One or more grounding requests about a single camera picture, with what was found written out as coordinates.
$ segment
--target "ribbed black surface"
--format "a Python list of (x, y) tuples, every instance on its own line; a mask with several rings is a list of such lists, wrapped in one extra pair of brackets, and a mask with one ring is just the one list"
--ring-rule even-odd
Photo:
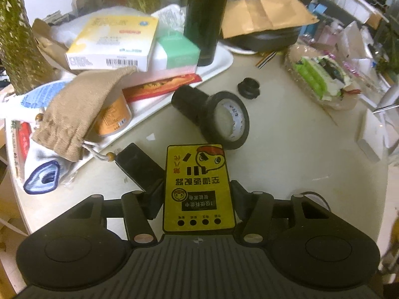
[(243, 247), (230, 235), (174, 236), (136, 249), (121, 271), (77, 292), (26, 288), (18, 299), (376, 299), (362, 286), (322, 292), (283, 277), (264, 251)]

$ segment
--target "cartoon boy logo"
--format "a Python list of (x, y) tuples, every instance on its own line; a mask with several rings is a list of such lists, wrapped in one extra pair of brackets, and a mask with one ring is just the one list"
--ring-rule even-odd
[(172, 199), (177, 202), (182, 202), (187, 199), (187, 191), (181, 188), (174, 189), (172, 191)]
[(226, 159), (222, 148), (205, 145), (197, 148), (196, 162), (208, 173), (222, 168), (226, 164)]

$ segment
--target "round table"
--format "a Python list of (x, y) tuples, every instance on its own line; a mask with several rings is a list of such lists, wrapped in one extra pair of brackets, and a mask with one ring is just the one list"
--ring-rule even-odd
[[(230, 69), (199, 87), (208, 94), (221, 90), (238, 94), (237, 85), (245, 77), (260, 82), (257, 99), (240, 97), (251, 127), (241, 148), (226, 151), (230, 179), (238, 180), (249, 192), (266, 191), (275, 199), (316, 191), (336, 215), (376, 240), (384, 212), (388, 160), (385, 155), (380, 162), (371, 162), (356, 143), (366, 107), (358, 102), (351, 111), (323, 110), (295, 84), (282, 57), (275, 57), (261, 70), (255, 67), (257, 61), (256, 57), (235, 56)], [(147, 139), (151, 134), (155, 140)], [(122, 150), (130, 143), (165, 168), (167, 146), (205, 140), (192, 122), (169, 105), (103, 153)], [(92, 194), (117, 199), (137, 189), (114, 162), (93, 159), (67, 186), (44, 195), (28, 195), (16, 187), (15, 195), (32, 233)], [(150, 224), (159, 239), (162, 210)], [(108, 228), (126, 239), (122, 219), (108, 219)]]

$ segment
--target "yellow and white box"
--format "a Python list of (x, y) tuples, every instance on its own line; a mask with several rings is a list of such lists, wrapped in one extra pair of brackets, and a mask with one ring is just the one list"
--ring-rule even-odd
[(158, 19), (93, 17), (66, 53), (72, 70), (111, 70), (136, 66), (148, 71)]

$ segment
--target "black thermos bottle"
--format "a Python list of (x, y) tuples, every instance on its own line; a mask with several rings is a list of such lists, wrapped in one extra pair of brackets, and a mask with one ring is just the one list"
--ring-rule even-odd
[(184, 35), (201, 50), (198, 66), (213, 62), (227, 0), (188, 0)]

